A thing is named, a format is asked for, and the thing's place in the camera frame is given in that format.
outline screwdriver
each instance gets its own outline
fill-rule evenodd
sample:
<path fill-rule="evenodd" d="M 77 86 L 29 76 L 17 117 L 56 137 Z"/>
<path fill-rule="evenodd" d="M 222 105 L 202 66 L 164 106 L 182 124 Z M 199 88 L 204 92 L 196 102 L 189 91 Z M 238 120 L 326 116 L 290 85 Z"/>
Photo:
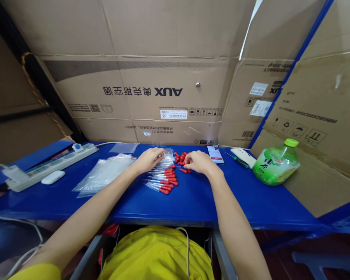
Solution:
<path fill-rule="evenodd" d="M 244 162 L 242 159 L 239 159 L 239 158 L 236 157 L 236 156 L 231 156 L 231 155 L 228 154 L 227 152 L 226 152 L 226 154 L 229 155 L 230 157 L 232 157 L 233 160 L 234 160 L 234 161 L 237 161 L 237 163 L 240 164 L 241 166 L 243 166 L 243 167 L 245 167 L 245 168 L 249 168 L 249 165 L 248 165 L 246 162 Z"/>

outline clear plastic bag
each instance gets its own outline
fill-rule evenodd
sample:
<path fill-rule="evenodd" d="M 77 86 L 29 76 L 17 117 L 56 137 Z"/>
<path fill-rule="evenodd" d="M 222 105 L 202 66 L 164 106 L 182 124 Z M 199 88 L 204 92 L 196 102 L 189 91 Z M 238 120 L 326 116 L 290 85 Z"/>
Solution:
<path fill-rule="evenodd" d="M 139 143 L 116 143 L 109 152 L 133 154 Z"/>
<path fill-rule="evenodd" d="M 118 154 L 108 159 L 100 159 L 88 175 L 72 191 L 80 192 L 78 198 L 93 196 L 117 178 L 135 160 L 135 157 L 126 154 Z"/>

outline white power strip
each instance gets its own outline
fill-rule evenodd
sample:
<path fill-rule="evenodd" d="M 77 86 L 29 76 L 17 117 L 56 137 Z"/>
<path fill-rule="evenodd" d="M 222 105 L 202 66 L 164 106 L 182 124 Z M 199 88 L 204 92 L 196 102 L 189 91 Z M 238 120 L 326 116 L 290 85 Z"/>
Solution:
<path fill-rule="evenodd" d="M 23 191 L 24 189 L 39 183 L 43 178 L 47 177 L 56 170 L 62 170 L 98 151 L 98 148 L 91 143 L 85 144 L 83 148 L 84 150 L 79 153 L 71 151 L 63 156 L 31 168 L 30 170 L 26 171 L 27 175 L 30 176 L 30 178 L 26 181 L 16 183 L 11 179 L 7 179 L 5 180 L 5 183 L 7 183 L 8 187 L 15 192 Z"/>

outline yellow sleeve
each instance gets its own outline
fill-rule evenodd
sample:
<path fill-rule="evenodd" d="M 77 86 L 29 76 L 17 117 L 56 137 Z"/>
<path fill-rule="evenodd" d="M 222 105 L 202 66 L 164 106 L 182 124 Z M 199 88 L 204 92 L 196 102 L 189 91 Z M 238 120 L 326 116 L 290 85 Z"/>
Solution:
<path fill-rule="evenodd" d="M 54 264 L 37 264 L 17 272 L 9 280 L 61 280 L 61 272 Z"/>

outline plastic bottle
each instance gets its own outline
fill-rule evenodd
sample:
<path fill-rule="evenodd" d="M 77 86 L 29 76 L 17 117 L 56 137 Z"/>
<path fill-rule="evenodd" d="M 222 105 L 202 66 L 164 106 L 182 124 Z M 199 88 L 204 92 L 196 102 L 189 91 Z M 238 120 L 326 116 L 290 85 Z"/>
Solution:
<path fill-rule="evenodd" d="M 288 138 L 284 145 L 264 149 L 253 166 L 254 174 L 266 185 L 280 185 L 300 166 L 297 145 L 297 140 Z"/>

